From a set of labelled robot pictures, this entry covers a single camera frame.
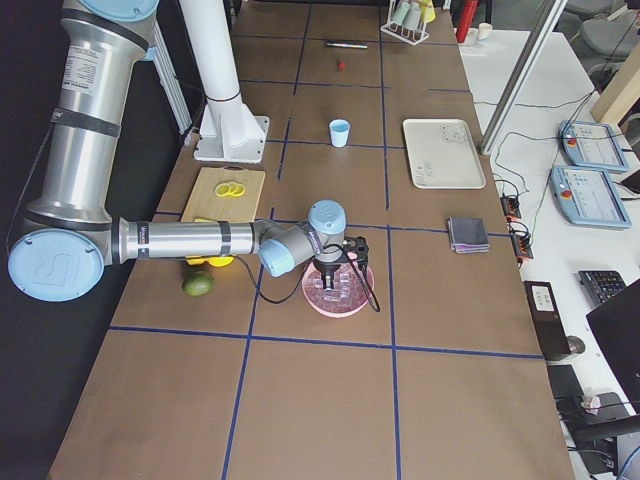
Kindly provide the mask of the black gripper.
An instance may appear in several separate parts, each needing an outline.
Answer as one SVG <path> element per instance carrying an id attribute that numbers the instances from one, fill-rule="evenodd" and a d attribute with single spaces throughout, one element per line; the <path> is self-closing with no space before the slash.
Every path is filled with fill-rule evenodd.
<path id="1" fill-rule="evenodd" d="M 333 290 L 337 288 L 336 282 L 334 281 L 334 275 L 340 267 L 341 263 L 338 261 L 316 261 L 316 270 L 320 273 L 324 291 L 330 290 L 330 285 Z"/>

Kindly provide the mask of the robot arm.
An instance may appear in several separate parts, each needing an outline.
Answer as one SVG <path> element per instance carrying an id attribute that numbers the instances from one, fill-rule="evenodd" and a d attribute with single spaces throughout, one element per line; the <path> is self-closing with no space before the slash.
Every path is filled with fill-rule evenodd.
<path id="1" fill-rule="evenodd" d="M 8 271 L 23 293 L 44 301 L 76 299 L 106 266 L 130 259 L 255 254 L 278 277 L 311 261 L 326 287 L 348 262 L 343 207 L 316 202 L 306 220 L 282 227 L 250 223 L 155 223 L 115 220 L 105 200 L 132 69 L 148 53 L 154 1 L 67 1 L 61 22 L 70 45 L 41 196 L 25 214 L 24 235 L 8 253 Z"/>

